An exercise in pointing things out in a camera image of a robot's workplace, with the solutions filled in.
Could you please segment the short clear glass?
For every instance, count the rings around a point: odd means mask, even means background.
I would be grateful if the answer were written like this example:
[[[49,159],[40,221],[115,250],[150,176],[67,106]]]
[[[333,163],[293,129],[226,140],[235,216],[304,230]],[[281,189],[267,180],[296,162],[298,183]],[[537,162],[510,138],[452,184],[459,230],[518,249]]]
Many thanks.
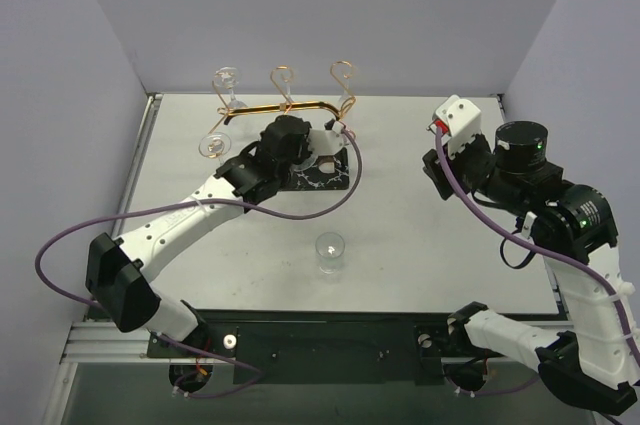
[[[317,237],[315,242],[316,262],[325,274],[333,274],[343,269],[346,244],[343,237],[336,232],[326,232]]]
[[[311,167],[313,167],[318,160],[318,155],[312,153],[307,159],[305,159],[302,163],[293,166],[293,169],[296,171],[305,171]]]

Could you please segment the clear wine glass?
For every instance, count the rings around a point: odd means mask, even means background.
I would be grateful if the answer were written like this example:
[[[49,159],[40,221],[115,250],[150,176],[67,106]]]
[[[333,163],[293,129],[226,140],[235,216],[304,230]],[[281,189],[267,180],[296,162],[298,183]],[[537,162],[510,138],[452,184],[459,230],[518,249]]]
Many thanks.
[[[204,136],[198,145],[199,154],[222,165],[232,148],[231,138],[222,132],[213,132]]]
[[[248,105],[236,95],[236,88],[241,79],[241,72],[236,67],[221,67],[214,73],[212,87],[222,102],[224,112],[246,109]]]

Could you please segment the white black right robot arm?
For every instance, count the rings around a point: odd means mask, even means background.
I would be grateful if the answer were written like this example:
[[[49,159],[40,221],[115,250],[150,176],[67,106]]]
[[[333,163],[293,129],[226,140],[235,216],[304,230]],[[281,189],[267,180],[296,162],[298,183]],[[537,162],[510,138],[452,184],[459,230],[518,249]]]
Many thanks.
[[[446,339],[459,353],[491,351],[535,371],[563,403],[618,416],[637,401],[639,330],[629,306],[634,286],[620,274],[618,230],[607,199],[567,180],[546,156],[547,129],[500,126],[488,141],[473,125],[436,120],[435,146],[423,158],[442,198],[457,197],[482,221],[511,214],[504,242],[541,257],[570,318],[551,332],[473,302],[450,315]]]

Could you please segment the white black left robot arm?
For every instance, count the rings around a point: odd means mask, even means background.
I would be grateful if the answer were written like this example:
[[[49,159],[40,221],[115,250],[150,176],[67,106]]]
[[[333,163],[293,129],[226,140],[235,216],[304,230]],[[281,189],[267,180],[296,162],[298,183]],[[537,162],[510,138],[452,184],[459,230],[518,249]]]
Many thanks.
[[[195,313],[185,303],[162,296],[151,284],[206,234],[275,196],[289,181],[292,166],[310,157],[310,131],[310,123],[298,117],[277,117],[179,209],[117,238],[103,233],[91,241],[86,287],[119,331],[165,334],[186,357],[203,350],[206,333]]]

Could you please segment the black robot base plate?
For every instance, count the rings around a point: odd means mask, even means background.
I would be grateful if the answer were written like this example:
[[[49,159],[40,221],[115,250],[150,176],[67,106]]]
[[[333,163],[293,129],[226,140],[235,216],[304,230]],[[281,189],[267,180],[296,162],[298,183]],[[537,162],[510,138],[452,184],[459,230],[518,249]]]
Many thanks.
[[[478,376],[489,352],[457,345],[443,314],[355,312],[201,313],[192,346],[201,366],[233,367],[235,385],[439,385],[443,364]]]

